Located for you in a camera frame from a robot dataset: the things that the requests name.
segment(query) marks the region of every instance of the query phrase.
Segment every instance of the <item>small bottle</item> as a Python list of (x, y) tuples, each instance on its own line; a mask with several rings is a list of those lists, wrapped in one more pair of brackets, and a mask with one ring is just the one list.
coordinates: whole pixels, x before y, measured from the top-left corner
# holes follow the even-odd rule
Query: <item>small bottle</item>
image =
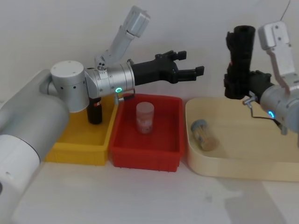
[(136, 107), (137, 130), (142, 134), (148, 134), (153, 130), (154, 105), (149, 102), (141, 102)]
[(219, 141), (212, 135), (205, 120), (196, 120), (191, 125), (191, 131), (203, 151), (212, 151), (219, 145)]
[(96, 99), (89, 98), (89, 105), (87, 107), (87, 117), (89, 123), (93, 125), (98, 125), (102, 123), (101, 97)]

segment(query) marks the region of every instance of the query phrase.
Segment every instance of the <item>black bottle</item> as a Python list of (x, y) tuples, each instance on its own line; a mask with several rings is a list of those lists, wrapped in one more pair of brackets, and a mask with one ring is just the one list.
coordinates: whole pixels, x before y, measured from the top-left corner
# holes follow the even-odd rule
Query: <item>black bottle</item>
[(87, 107), (87, 116), (89, 123), (98, 125), (102, 123), (102, 103), (101, 97), (96, 99), (89, 98), (89, 105)]

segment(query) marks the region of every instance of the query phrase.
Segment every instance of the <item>yellow bin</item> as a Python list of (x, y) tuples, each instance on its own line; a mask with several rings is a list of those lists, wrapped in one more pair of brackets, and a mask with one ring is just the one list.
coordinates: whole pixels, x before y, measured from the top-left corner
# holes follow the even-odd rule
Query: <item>yellow bin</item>
[(113, 96), (108, 96), (102, 98), (103, 121), (99, 125), (88, 122), (86, 110), (71, 113), (67, 128), (45, 161), (105, 165), (116, 112)]

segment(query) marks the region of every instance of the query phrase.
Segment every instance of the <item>cable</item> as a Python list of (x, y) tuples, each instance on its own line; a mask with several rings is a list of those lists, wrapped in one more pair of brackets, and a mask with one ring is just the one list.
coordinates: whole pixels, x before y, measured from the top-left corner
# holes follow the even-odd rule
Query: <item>cable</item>
[(255, 116), (253, 116), (253, 110), (252, 110), (252, 108), (249, 108), (250, 109), (250, 114), (251, 114), (251, 117), (252, 118), (256, 118), (256, 119), (265, 119), (265, 120), (274, 120), (274, 119), (272, 119), (272, 118), (267, 118), (267, 117), (255, 117)]
[(288, 10), (288, 8), (289, 8), (289, 6), (290, 6), (290, 3), (291, 3), (291, 0), (289, 0), (289, 3), (288, 3), (288, 5), (287, 5), (287, 6), (286, 6), (286, 8), (285, 8), (285, 11), (284, 11), (284, 13), (282, 14), (280, 21), (282, 21), (283, 17), (285, 16), (285, 13), (286, 13), (286, 11), (287, 11), (287, 10)]

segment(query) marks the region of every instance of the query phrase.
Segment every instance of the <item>label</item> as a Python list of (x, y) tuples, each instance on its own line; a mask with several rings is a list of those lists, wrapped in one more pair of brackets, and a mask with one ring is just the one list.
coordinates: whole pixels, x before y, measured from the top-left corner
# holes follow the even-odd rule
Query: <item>label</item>
[(94, 103), (94, 104), (93, 104), (93, 106), (94, 106), (94, 107), (98, 107), (98, 106), (100, 106), (100, 105), (101, 105), (101, 102), (102, 102), (102, 101), (100, 100), (99, 102), (97, 102), (97, 103)]
[(153, 121), (151, 119), (137, 119), (137, 125), (141, 133), (149, 133), (153, 129)]

